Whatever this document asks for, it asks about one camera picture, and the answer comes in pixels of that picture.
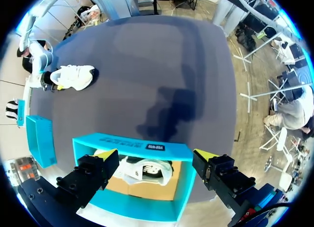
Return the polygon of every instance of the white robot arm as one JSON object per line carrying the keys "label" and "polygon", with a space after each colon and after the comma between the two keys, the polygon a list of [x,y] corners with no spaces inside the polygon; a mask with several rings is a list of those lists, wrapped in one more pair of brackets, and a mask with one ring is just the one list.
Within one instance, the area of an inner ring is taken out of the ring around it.
{"label": "white robot arm", "polygon": [[51,64],[52,53],[45,50],[35,39],[31,39],[30,33],[37,18],[43,17],[57,1],[40,0],[26,15],[27,24],[20,39],[19,49],[23,52],[26,48],[29,48],[29,52],[33,56],[32,74],[35,76],[39,75],[45,67]]}

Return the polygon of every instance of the box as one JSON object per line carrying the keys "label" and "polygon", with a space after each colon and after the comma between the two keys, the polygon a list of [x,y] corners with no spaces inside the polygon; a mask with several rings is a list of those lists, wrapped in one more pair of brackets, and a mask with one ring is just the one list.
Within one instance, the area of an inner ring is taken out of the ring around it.
{"label": "box", "polygon": [[129,185],[122,179],[112,177],[109,180],[106,189],[145,199],[172,201],[177,189],[177,183],[181,170],[181,162],[173,161],[172,168],[174,170],[173,175],[168,184],[165,186],[152,183],[139,183]]}
{"label": "box", "polygon": [[90,201],[91,204],[106,211],[139,220],[177,222],[181,218],[196,174],[192,166],[193,154],[185,144],[143,141],[95,133],[74,138],[73,148],[76,164],[85,154],[93,155],[97,149],[108,151],[114,148],[118,149],[120,155],[181,162],[173,200],[139,198],[128,195],[129,190],[122,188],[119,192],[110,189],[97,191]]}
{"label": "box", "polygon": [[18,101],[18,120],[17,124],[18,126],[24,126],[24,110],[25,110],[25,101],[20,100]]}
{"label": "box", "polygon": [[52,121],[38,115],[26,117],[28,148],[42,168],[56,164],[52,136]]}

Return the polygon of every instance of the hand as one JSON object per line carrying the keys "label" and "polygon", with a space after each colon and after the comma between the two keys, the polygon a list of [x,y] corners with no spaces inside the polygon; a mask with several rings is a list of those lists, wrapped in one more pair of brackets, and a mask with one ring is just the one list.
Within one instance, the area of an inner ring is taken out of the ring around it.
{"label": "hand", "polygon": [[311,131],[309,128],[306,127],[302,127],[301,130],[306,134],[308,134]]}

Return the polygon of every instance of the desk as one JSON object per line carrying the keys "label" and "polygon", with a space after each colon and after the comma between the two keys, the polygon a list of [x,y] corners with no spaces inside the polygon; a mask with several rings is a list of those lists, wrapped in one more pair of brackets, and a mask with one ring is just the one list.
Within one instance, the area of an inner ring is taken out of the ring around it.
{"label": "desk", "polygon": [[[52,120],[63,171],[75,165],[72,138],[95,132],[231,154],[236,86],[220,28],[179,17],[131,17],[74,34],[53,53],[48,70],[88,64],[99,71],[82,91],[33,90],[30,113]],[[214,196],[197,177],[189,202]]]}

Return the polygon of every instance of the sitting person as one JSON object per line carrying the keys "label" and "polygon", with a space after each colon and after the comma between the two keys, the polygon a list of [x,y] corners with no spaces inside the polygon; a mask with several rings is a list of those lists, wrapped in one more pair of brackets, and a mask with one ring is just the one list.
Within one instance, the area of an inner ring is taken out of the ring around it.
{"label": "sitting person", "polygon": [[288,135],[295,136],[303,141],[306,141],[309,137],[314,137],[314,116],[299,130],[288,130]]}
{"label": "sitting person", "polygon": [[301,97],[292,102],[278,105],[278,113],[268,115],[263,119],[263,123],[267,126],[285,127],[289,130],[303,128],[314,114],[314,98],[309,85],[303,86],[302,90]]}
{"label": "sitting person", "polygon": [[[48,50],[45,40],[37,40],[37,42],[44,47],[44,49]],[[29,52],[29,49],[26,48],[23,52],[18,48],[17,57],[23,57],[22,66],[29,73],[33,72],[33,59],[32,54]]]}

